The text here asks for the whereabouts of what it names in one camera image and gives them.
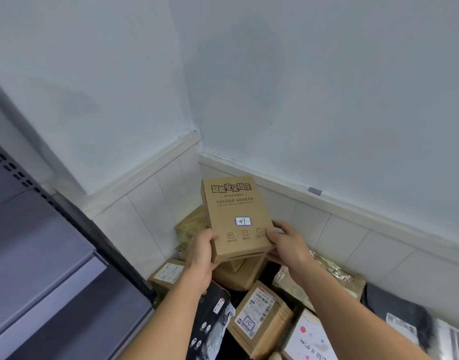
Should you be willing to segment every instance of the white tile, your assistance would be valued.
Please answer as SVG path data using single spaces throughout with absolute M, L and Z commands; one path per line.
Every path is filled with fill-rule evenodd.
M 197 202 L 193 201 L 193 197 L 186 188 L 178 159 L 174 159 L 167 166 L 157 171 L 155 176 L 177 223 L 198 207 Z
M 271 218 L 291 222 L 296 200 L 261 186 L 258 191 Z
M 143 278 L 165 261 L 128 196 L 117 200 L 93 221 Z
M 378 285 L 459 327 L 459 265 L 415 250 Z
M 410 245 L 370 231 L 346 261 L 348 269 L 363 274 L 376 283 L 414 251 Z
M 316 251 L 342 265 L 368 232 L 366 227 L 331 215 L 316 244 Z
M 306 244 L 310 248 L 314 248 L 325 228 L 328 218 L 328 212 L 321 211 L 316 207 L 302 202 L 297 202 L 291 224 L 303 235 Z
M 162 253 L 166 258 L 171 257 L 179 244 L 174 230 L 176 222 L 156 177 L 149 177 L 129 192 L 128 197 Z
M 203 204 L 201 199 L 201 180 L 203 177 L 198 163 L 198 147 L 196 145 L 190 147 L 178 157 L 178 161 L 183 173 L 186 190 L 196 208 Z
M 233 175 L 223 172 L 222 170 L 214 169 L 209 165 L 200 163 L 200 170 L 204 180 L 212 178 L 232 177 Z

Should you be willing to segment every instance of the barcode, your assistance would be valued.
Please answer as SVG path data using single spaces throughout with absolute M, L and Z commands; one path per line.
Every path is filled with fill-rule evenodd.
M 266 299 L 264 299 L 264 298 L 262 297 L 261 294 L 256 293 L 256 296 L 257 296 L 259 299 L 261 299 L 264 303 L 268 304 L 268 301 L 267 301 Z
M 268 314 L 269 310 L 271 309 L 271 306 L 268 306 L 266 307 L 266 309 L 264 310 L 264 313 L 262 314 L 262 316 L 260 317 L 260 322 L 263 322 L 266 318 L 266 315 Z

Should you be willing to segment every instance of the plastic wrap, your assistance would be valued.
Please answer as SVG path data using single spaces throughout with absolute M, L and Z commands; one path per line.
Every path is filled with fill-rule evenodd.
M 311 254 L 314 260 L 329 272 L 351 296 L 357 300 L 361 299 L 361 295 L 366 285 L 366 280 L 362 276 L 341 268 L 331 260 L 325 259 L 313 251 L 311 251 Z M 305 291 L 294 282 L 286 266 L 282 266 L 279 272 L 276 273 L 273 279 L 273 285 L 299 300 L 305 307 L 315 311 Z
M 174 229 L 178 235 L 179 242 L 188 243 L 193 236 L 208 227 L 206 211 L 203 205 L 201 205 L 183 218 L 181 222 L 174 227 Z

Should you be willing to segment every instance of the person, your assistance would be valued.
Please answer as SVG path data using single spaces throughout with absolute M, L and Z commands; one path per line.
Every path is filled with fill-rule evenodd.
M 428 360 L 430 357 L 343 289 L 319 266 L 301 234 L 282 221 L 266 234 L 276 244 L 268 258 L 288 267 L 316 310 L 338 360 Z M 198 233 L 189 244 L 181 276 L 148 324 L 121 355 L 123 360 L 183 360 L 201 294 L 208 288 L 213 231 Z

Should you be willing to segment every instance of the pile of packages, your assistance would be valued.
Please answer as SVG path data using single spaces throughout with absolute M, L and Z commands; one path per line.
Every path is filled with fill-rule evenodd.
M 212 241 L 212 261 L 219 266 L 198 305 L 186 359 L 215 359 L 226 328 L 251 359 L 336 359 L 314 307 L 304 290 L 292 280 L 287 267 L 282 266 L 274 276 L 272 288 L 258 280 L 268 263 L 265 254 L 274 245 L 265 235 L 265 228 L 272 227 L 272 223 L 253 178 L 204 180 L 201 193 L 203 205 L 175 227 L 180 241 L 176 248 L 179 260 L 168 259 L 148 279 L 162 300 L 183 271 L 191 238 L 208 227 L 219 235 Z M 362 298 L 364 278 L 311 253 L 351 296 Z M 227 289 L 247 292 L 236 309 Z M 363 296 L 363 300 L 371 301 L 375 296 L 371 289 L 371 294 Z M 398 306 L 395 301 L 391 298 L 393 312 Z M 387 316 L 385 308 L 367 307 L 382 318 Z M 411 308 L 410 312 L 419 310 Z M 413 326 L 415 332 L 420 330 L 415 343 L 422 337 L 420 345 L 424 347 L 425 334 L 421 334 L 424 331 L 418 326 L 427 320 L 427 312 L 421 310 L 424 313 L 421 312 L 418 324 L 412 317 L 409 322 L 413 324 L 406 323 L 409 317 L 402 312 L 392 316 Z

